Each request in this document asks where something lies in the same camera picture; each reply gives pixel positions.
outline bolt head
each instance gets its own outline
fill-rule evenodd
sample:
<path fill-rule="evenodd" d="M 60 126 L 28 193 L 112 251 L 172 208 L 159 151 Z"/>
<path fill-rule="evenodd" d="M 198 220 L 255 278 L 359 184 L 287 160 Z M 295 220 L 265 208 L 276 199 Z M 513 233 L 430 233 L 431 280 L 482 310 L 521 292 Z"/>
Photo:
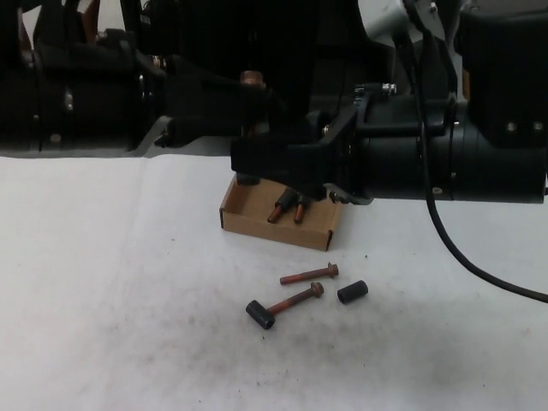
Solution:
<path fill-rule="evenodd" d="M 329 277 L 335 278 L 339 275 L 339 267 L 337 267 L 337 264 L 329 263 L 327 268 L 329 268 Z"/>
<path fill-rule="evenodd" d="M 517 124 L 515 124 L 514 122 L 509 122 L 506 125 L 506 131 L 508 131 L 509 133 L 515 133 L 516 130 L 517 130 Z"/>
<path fill-rule="evenodd" d="M 310 284 L 310 288 L 312 289 L 314 293 L 314 297 L 319 298 L 324 293 L 324 286 L 321 283 L 312 283 Z"/>

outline robotic arm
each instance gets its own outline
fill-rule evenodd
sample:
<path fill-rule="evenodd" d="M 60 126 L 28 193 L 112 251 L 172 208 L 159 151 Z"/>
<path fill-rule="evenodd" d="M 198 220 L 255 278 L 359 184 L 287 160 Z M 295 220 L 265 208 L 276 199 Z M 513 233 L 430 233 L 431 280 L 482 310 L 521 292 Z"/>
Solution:
<path fill-rule="evenodd" d="M 295 120 L 273 91 L 242 85 L 181 57 L 142 54 L 131 32 L 86 41 L 78 0 L 45 0 L 35 48 L 19 46 L 16 0 L 0 2 L 0 150 L 23 157 L 142 156 L 203 135 L 232 143 L 232 168 L 321 200 L 426 200 L 432 221 L 473 274 L 548 302 L 482 271 L 452 243 L 436 200 L 542 203 L 548 161 L 548 11 L 461 12 L 456 51 L 463 91 L 438 6 L 424 0 L 360 0 L 369 41 L 394 47 L 412 95 L 382 83 L 356 87 L 335 118 Z M 245 138 L 257 122 L 268 130 Z"/>

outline black machinery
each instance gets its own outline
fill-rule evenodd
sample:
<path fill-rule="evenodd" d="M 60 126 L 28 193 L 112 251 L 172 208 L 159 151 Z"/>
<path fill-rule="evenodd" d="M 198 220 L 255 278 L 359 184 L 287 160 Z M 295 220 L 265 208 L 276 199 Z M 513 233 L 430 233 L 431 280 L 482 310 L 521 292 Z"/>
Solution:
<path fill-rule="evenodd" d="M 456 14 L 446 10 L 455 11 L 458 2 L 401 0 L 385 9 L 379 6 L 383 1 L 359 0 L 347 10 L 361 23 L 351 32 L 361 37 L 350 52 L 369 50 L 386 58 L 394 51 L 407 78 L 403 87 L 411 93 L 397 93 L 389 82 L 364 82 L 355 88 L 354 102 L 344 105 L 343 86 L 335 110 L 307 113 L 314 93 L 318 1 L 303 2 L 308 9 L 296 15 L 304 18 L 307 11 L 307 24 L 301 27 L 294 16 L 283 22 L 291 39 L 280 34 L 276 42 L 265 34 L 269 46 L 263 44 L 261 52 L 254 52 L 260 35 L 249 38 L 254 32 L 247 27 L 237 31 L 255 56 L 246 67 L 241 48 L 233 58 L 208 62 L 196 46 L 200 40 L 188 32 L 191 22 L 177 33 L 165 32 L 173 25 L 159 33 L 161 26 L 146 27 L 158 18 L 153 12 L 159 4 L 162 18 L 186 10 L 185 18 L 192 16 L 199 26 L 195 20 L 204 10 L 193 2 L 157 0 L 143 9 L 139 1 L 124 0 L 128 30 L 106 30 L 91 42 L 78 0 L 41 3 L 34 49 L 23 50 L 21 2 L 0 2 L 3 155 L 142 156 L 152 145 L 182 147 L 204 135 L 225 136 L 234 139 L 233 170 L 281 182 L 316 200 L 328 193 L 353 204 L 426 200 L 445 244 L 471 272 L 548 302 L 548 295 L 501 282 L 472 265 L 450 241 L 435 208 L 435 200 L 544 202 L 548 10 L 492 14 L 469 4 Z M 173 13 L 165 14 L 170 7 Z M 460 16 L 454 46 L 462 55 L 466 103 L 456 101 L 453 15 Z M 188 54 L 180 44 L 184 39 Z M 268 64 L 281 59 L 280 45 L 292 58 L 269 77 Z M 348 52 L 331 51 L 343 57 Z M 250 68 L 266 71 L 268 87 L 238 81 L 238 70 Z M 267 127 L 248 138 L 246 130 L 258 122 Z"/>

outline copper bolt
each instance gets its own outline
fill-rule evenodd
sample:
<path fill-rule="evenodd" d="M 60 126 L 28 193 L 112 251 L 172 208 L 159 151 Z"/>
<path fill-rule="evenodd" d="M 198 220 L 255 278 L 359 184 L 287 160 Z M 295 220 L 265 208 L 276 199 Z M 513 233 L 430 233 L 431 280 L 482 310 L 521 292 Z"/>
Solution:
<path fill-rule="evenodd" d="M 306 211 L 306 208 L 303 204 L 299 204 L 297 206 L 297 211 L 295 212 L 295 218 L 294 218 L 295 224 L 302 223 L 302 220 L 305 219 L 305 211 Z"/>
<path fill-rule="evenodd" d="M 324 293 L 324 286 L 321 283 L 312 283 L 310 284 L 310 289 L 303 291 L 302 293 L 299 293 L 286 301 L 282 301 L 275 306 L 272 306 L 268 309 L 268 312 L 272 315 L 277 315 L 281 313 L 282 311 L 287 310 L 288 308 L 291 308 L 292 306 L 296 306 L 297 304 L 302 303 L 303 301 L 308 300 L 309 298 L 316 297 L 319 298 Z"/>
<path fill-rule="evenodd" d="M 280 219 L 282 214 L 283 214 L 282 206 L 278 205 L 266 221 L 268 221 L 270 224 L 275 224 L 277 220 Z"/>
<path fill-rule="evenodd" d="M 248 70 L 244 71 L 240 75 L 240 83 L 248 84 L 250 86 L 259 86 L 260 88 L 266 88 L 265 79 L 260 71 Z"/>
<path fill-rule="evenodd" d="M 322 268 L 321 270 L 308 271 L 308 272 L 303 272 L 301 274 L 297 274 L 295 276 L 282 277 L 280 278 L 280 284 L 288 285 L 293 283 L 300 283 L 303 281 L 309 281 L 309 280 L 313 280 L 315 278 L 321 278 L 321 277 L 335 278 L 338 275 L 339 275 L 339 267 L 337 267 L 337 264 L 329 263 L 327 265 L 327 268 Z"/>

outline bolt thread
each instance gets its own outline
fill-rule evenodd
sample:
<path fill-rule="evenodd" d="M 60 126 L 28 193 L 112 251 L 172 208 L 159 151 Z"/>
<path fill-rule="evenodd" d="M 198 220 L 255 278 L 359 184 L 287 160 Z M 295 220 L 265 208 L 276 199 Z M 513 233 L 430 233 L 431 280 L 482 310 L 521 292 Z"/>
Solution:
<path fill-rule="evenodd" d="M 276 315 L 281 313 L 282 311 L 287 310 L 288 308 L 296 306 L 297 304 L 301 304 L 303 301 L 306 301 L 312 297 L 314 297 L 314 291 L 312 289 L 307 289 L 306 291 L 303 291 L 302 293 L 299 293 L 297 295 L 294 295 L 291 298 L 288 298 L 286 301 L 277 303 L 275 306 L 270 307 L 268 311 L 270 314 Z"/>

